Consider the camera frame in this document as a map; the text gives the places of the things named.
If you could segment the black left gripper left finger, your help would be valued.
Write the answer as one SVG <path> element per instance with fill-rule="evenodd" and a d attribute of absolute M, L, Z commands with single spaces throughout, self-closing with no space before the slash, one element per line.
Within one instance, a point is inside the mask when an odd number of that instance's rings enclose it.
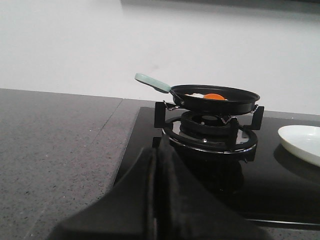
<path fill-rule="evenodd" d="M 147 176 L 155 149 L 142 149 L 135 164 L 100 200 L 63 220 L 55 240 L 145 240 Z"/>

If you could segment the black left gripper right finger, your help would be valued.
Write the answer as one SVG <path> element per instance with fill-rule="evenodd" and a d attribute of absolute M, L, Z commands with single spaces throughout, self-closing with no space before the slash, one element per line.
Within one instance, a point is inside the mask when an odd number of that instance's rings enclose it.
<path fill-rule="evenodd" d="M 169 138 L 157 149 L 161 240 L 250 240 L 251 224 L 215 199 L 191 174 Z"/>

